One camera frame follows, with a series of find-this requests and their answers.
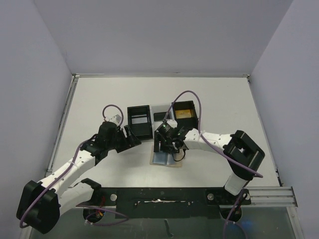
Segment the black white card tray organizer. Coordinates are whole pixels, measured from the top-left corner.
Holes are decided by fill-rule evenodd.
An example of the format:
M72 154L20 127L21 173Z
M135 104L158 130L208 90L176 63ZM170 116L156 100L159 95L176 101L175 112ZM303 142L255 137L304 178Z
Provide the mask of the black white card tray organizer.
M176 110L192 110L192 118L176 119ZM198 128L198 116L193 101L177 101L157 105L133 106L127 108L128 125L134 135L140 140L154 138L155 130L162 124L164 119L175 120L178 127Z

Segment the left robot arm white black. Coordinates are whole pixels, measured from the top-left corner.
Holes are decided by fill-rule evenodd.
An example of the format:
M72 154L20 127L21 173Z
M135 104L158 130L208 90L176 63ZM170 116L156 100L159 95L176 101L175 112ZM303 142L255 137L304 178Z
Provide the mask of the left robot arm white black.
M106 158L109 151L120 153L140 144L128 125L103 122L98 132L80 143L74 156L58 170L38 182L26 183L16 213L20 228L49 232L60 217L59 197L73 182Z

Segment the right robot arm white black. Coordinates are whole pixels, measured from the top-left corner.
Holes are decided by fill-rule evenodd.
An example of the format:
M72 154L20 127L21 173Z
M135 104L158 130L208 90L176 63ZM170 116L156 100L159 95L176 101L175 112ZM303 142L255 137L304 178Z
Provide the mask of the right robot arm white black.
M264 151L244 131L216 134L190 127L178 127L174 120L164 120L155 130L154 152L177 154L180 151L202 150L224 157L232 170L222 191L222 198L232 204L240 191L254 178L263 178L258 169Z

